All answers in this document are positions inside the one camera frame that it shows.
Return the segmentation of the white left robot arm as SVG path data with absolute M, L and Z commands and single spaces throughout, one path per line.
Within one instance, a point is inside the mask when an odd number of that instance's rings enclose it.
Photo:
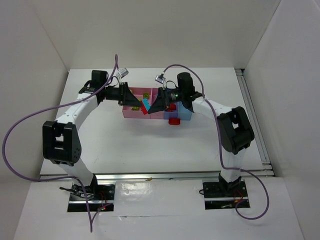
M 81 159 L 82 146 L 79 129 L 90 113 L 104 100 L 117 101 L 120 106 L 141 107 L 141 101 L 129 89 L 127 82 L 110 85 L 114 75 L 104 70 L 93 70 L 91 79 L 78 92 L 76 104 L 54 121 L 42 126 L 42 149 L 45 159 L 63 169 L 73 178 L 72 191 L 81 195 L 84 187 L 90 195 L 99 190 L 98 180 Z

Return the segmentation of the long green lego brick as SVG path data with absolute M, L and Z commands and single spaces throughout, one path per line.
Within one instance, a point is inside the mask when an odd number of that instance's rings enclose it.
M 139 110 L 140 110 L 140 107 L 134 106 L 134 107 L 132 107 L 131 110 L 132 110 L 132 111 L 139 111 Z

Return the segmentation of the multicolour lego stack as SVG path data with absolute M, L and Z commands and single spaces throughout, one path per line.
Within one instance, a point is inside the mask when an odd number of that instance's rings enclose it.
M 149 111 L 149 109 L 150 109 L 150 104 L 149 104 L 149 102 L 148 102 L 148 99 L 147 98 L 143 98 L 141 101 L 140 101 L 140 103 L 141 103 L 141 106 L 140 106 L 140 108 L 141 108 L 141 111 L 142 111 L 142 113 L 144 114 L 144 115 L 147 115 L 148 114 L 148 111 Z

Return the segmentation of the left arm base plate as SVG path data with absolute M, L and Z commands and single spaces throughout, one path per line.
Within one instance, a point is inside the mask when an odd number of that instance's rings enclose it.
M 107 184 L 98 185 L 95 193 L 87 191 L 90 212 L 96 212 L 99 208 L 101 208 L 101 212 L 113 212 L 115 190 L 115 184 Z M 87 206 L 82 188 L 78 185 L 73 185 L 71 189 L 67 189 L 66 191 L 70 192 L 67 212 L 86 212 Z

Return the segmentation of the wide red lego brick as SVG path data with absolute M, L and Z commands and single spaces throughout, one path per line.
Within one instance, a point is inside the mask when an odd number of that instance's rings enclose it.
M 178 126 L 178 125 L 181 124 L 181 120 L 179 118 L 171 117 L 171 118 L 168 119 L 168 124 L 172 125 L 172 126 Z

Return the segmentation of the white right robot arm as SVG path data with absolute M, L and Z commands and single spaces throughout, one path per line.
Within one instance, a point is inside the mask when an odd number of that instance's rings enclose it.
M 177 83 L 173 89 L 158 89 L 148 113 L 168 110 L 170 104 L 180 102 L 189 111 L 214 120 L 222 167 L 218 176 L 219 187 L 223 192 L 234 190 L 241 182 L 240 168 L 246 149 L 255 138 L 245 109 L 241 106 L 231 108 L 203 97 L 202 93 L 195 90 L 188 72 L 179 73 Z

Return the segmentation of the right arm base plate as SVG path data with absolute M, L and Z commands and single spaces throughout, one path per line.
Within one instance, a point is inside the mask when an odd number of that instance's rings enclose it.
M 239 204 L 239 209 L 250 208 L 247 187 L 244 181 L 241 181 L 238 186 L 228 191 L 224 191 L 217 181 L 203 182 L 199 194 L 204 197 L 206 210 L 234 209 L 236 204 Z

